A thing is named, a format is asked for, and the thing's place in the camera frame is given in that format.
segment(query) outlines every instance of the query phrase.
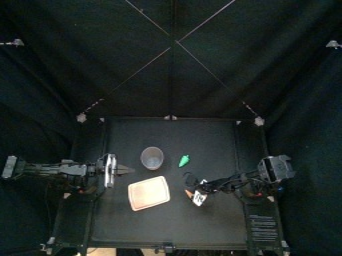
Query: green toy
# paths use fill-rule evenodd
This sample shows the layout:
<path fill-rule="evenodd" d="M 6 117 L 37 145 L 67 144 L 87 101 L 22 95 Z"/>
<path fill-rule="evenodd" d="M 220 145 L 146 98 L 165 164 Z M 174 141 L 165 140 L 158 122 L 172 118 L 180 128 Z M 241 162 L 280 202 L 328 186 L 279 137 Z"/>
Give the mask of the green toy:
<path fill-rule="evenodd" d="M 190 161 L 189 155 L 182 156 L 178 167 L 180 168 L 184 167 L 189 163 L 189 161 Z"/>

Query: square plate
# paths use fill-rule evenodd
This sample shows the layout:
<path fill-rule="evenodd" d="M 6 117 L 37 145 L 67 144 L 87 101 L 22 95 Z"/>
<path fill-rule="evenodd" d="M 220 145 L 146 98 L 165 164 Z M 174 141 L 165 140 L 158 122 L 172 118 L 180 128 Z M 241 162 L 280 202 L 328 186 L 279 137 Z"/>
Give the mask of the square plate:
<path fill-rule="evenodd" d="M 170 201 L 170 192 L 164 176 L 129 185 L 129 197 L 134 211 L 144 210 Z"/>

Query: black backdrop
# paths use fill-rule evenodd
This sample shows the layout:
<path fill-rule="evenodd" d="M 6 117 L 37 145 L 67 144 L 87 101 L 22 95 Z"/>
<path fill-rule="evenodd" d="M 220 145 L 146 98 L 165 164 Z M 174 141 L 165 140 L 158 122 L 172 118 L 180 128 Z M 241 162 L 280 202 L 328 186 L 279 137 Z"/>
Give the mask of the black backdrop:
<path fill-rule="evenodd" d="M 341 255 L 342 49 L 325 47 L 342 40 L 340 1 L 13 0 L 0 8 L 0 42 L 26 43 L 0 46 L 2 166 L 11 154 L 67 158 L 77 115 L 100 99 L 87 115 L 254 118 L 244 101 L 266 119 L 272 153 L 289 154 L 299 171 L 281 201 L 291 246 Z M 2 249 L 47 240 L 46 186 L 27 198 L 33 186 L 0 187 Z"/>

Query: black curtain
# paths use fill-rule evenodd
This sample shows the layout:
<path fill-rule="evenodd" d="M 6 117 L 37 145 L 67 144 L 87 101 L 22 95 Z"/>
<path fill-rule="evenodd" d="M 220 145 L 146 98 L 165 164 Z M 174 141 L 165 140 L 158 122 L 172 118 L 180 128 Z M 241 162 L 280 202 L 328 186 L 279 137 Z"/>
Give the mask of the black curtain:
<path fill-rule="evenodd" d="M 281 213 L 296 255 L 341 255 L 342 51 L 317 53 L 280 99 L 268 129 L 275 155 L 293 158 Z"/>
<path fill-rule="evenodd" d="M 132 2 L 172 33 L 173 1 Z M 229 3 L 174 2 L 178 40 Z M 242 99 L 266 118 L 272 154 L 299 171 L 281 199 L 295 254 L 341 255 L 342 50 L 325 45 L 342 41 L 342 5 L 236 1 L 182 41 L 229 88 L 141 13 L 125 1 L 0 3 L 0 42 L 26 43 L 0 46 L 0 168 L 9 155 L 69 158 L 77 115 L 101 98 L 90 114 L 253 118 Z M 2 249 L 49 239 L 50 196 L 45 181 L 0 184 Z"/>
<path fill-rule="evenodd" d="M 0 13 L 0 41 L 21 35 Z M 0 47 L 0 173 L 7 157 L 69 159 L 78 125 L 55 81 L 30 47 Z M 51 235 L 58 197 L 45 180 L 0 183 L 0 254 L 37 250 Z"/>

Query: label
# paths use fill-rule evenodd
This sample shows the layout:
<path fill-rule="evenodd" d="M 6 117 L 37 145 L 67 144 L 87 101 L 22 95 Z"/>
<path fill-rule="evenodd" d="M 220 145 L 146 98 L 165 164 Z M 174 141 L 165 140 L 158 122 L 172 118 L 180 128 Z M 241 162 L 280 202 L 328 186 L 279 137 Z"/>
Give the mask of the label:
<path fill-rule="evenodd" d="M 196 191 L 196 194 L 194 194 L 194 199 L 193 199 L 193 202 L 197 206 L 201 206 L 204 204 L 204 202 L 206 201 L 208 199 L 208 194 L 202 195 L 198 190 Z"/>

